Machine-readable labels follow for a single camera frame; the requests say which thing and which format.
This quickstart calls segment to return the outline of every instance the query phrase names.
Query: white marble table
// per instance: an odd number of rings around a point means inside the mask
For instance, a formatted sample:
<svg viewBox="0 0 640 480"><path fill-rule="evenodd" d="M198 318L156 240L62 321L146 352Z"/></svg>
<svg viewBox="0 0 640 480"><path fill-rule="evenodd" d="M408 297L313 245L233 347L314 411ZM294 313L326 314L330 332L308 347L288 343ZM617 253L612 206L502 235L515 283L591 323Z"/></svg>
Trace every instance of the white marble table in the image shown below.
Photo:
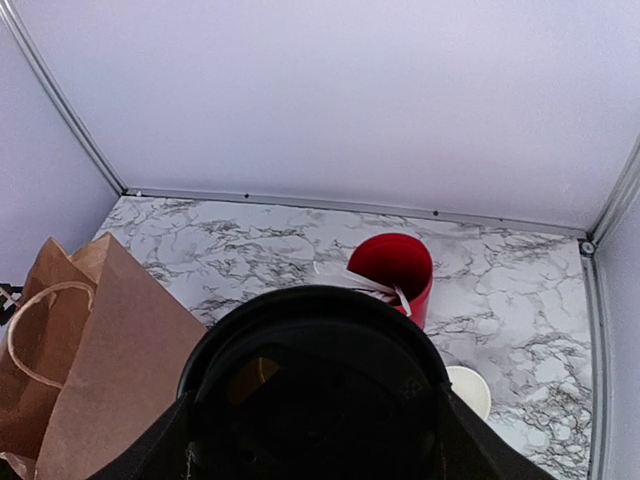
<svg viewBox="0 0 640 480"><path fill-rule="evenodd" d="M436 264L426 333L448 365L479 371L489 424L559 479L587 477L591 343L577 242L429 220L292 207L122 198L111 232L202 322L308 283L368 237L404 232Z"/></svg>

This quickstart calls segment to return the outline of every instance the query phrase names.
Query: red cup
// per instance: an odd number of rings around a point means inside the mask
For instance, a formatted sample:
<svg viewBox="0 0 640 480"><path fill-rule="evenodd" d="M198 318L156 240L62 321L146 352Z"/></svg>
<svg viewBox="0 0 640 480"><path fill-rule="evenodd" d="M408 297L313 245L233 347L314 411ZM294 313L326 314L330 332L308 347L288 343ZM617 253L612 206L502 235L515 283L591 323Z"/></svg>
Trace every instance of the red cup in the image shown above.
<svg viewBox="0 0 640 480"><path fill-rule="evenodd" d="M355 249L347 270L400 287L411 305L411 320L424 328L433 285L433 260L424 243L402 233L383 233ZM406 315L401 305L395 308Z"/></svg>

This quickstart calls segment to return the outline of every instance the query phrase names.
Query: marble tabletop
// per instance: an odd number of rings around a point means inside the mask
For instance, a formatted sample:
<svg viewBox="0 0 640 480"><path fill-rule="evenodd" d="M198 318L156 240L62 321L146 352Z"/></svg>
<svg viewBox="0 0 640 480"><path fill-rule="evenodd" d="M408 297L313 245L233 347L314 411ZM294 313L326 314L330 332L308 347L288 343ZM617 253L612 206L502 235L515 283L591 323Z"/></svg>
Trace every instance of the marble tabletop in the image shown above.
<svg viewBox="0 0 640 480"><path fill-rule="evenodd" d="M482 374L489 425L558 479L587 478L591 342L577 242L546 234L333 210L123 197L111 232L212 324L313 261L346 264L383 232L421 239L435 262L426 333L447 365Z"/></svg>

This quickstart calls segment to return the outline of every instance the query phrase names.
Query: white bowl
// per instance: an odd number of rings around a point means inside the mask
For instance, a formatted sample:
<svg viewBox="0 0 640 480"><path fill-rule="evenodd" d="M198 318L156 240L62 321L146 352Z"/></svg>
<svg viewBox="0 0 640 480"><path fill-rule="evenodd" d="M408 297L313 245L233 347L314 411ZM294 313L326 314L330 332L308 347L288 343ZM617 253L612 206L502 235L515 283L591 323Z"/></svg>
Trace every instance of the white bowl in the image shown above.
<svg viewBox="0 0 640 480"><path fill-rule="evenodd" d="M451 388L476 415L483 420L489 418L491 411L491 392L489 385L475 370L467 367L447 367Z"/></svg>

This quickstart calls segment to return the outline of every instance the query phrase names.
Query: brown paper bag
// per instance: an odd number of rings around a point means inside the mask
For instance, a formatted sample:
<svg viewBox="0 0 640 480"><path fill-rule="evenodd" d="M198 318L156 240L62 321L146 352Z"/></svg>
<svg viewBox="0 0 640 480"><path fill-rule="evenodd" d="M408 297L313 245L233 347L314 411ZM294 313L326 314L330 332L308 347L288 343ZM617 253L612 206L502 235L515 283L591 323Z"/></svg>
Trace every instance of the brown paper bag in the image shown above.
<svg viewBox="0 0 640 480"><path fill-rule="evenodd" d="M0 457L25 479L85 479L175 400L205 328L111 236L48 240L0 345Z"/></svg>

